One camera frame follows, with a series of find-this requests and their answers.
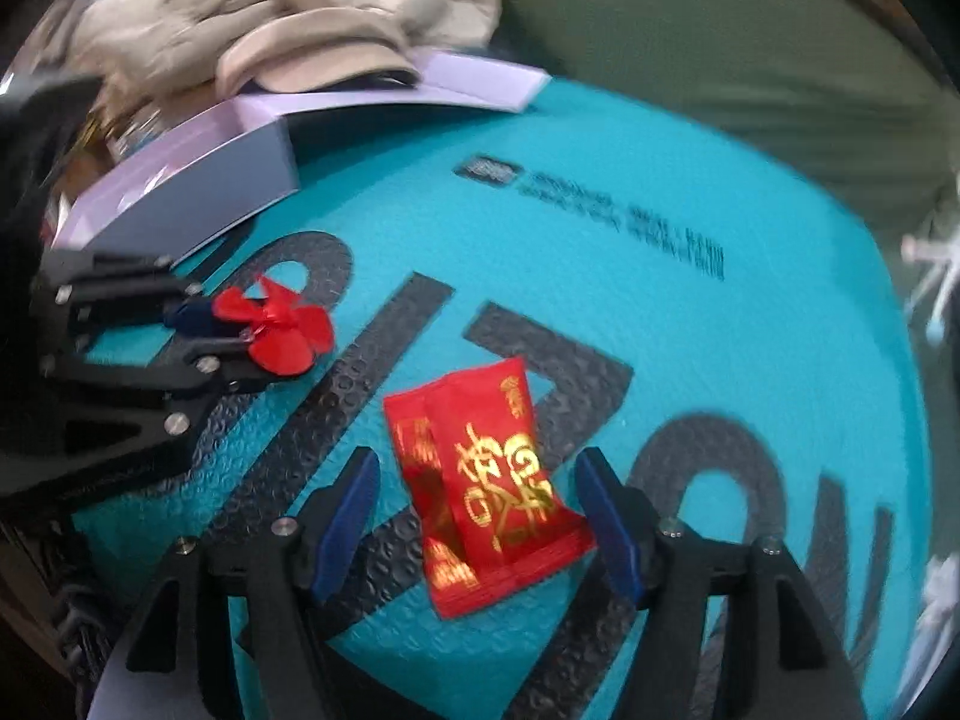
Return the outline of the red toy propeller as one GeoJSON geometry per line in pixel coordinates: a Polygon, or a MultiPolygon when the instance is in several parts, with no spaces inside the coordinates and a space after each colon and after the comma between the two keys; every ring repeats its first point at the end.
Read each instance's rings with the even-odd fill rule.
{"type": "Polygon", "coordinates": [[[322,305],[308,304],[301,294],[257,277],[262,299],[248,298],[231,286],[213,299],[213,316],[239,323],[249,332],[247,354],[260,369],[277,377],[298,377],[335,346],[335,330],[322,305]]]}

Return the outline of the lilac cardboard box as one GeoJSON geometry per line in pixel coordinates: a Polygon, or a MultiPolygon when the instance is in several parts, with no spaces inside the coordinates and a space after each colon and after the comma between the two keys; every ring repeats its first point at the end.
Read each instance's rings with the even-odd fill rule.
{"type": "Polygon", "coordinates": [[[83,192],[55,249],[179,263],[299,188],[286,119],[386,106],[517,114],[550,82],[541,68],[478,55],[415,55],[413,86],[241,94],[204,110],[123,160],[83,192]]]}

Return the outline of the clear plastic bag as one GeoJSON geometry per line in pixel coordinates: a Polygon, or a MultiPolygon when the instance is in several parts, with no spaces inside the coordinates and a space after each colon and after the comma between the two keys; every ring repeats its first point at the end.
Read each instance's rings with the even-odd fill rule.
{"type": "Polygon", "coordinates": [[[893,717],[900,718],[919,702],[934,678],[958,631],[958,554],[931,557],[926,566],[921,613],[916,619],[907,663],[901,673],[893,717]]]}

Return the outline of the beige puffer jacket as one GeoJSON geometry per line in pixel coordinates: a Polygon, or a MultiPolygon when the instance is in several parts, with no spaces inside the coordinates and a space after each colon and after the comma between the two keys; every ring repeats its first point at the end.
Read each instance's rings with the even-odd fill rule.
{"type": "Polygon", "coordinates": [[[487,47],[501,18],[501,0],[52,0],[23,50],[39,67],[101,76],[99,109],[119,117],[214,85],[220,57],[252,29],[327,7],[382,13],[409,47],[440,49],[487,47]]]}

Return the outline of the beige cap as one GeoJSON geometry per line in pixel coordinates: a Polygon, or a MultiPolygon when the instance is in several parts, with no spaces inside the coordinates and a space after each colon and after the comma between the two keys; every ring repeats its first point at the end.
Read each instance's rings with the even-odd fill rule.
{"type": "Polygon", "coordinates": [[[252,29],[218,60],[215,89],[231,98],[256,83],[267,93],[311,93],[368,76],[415,85],[404,31],[382,13],[327,7],[252,29]]]}

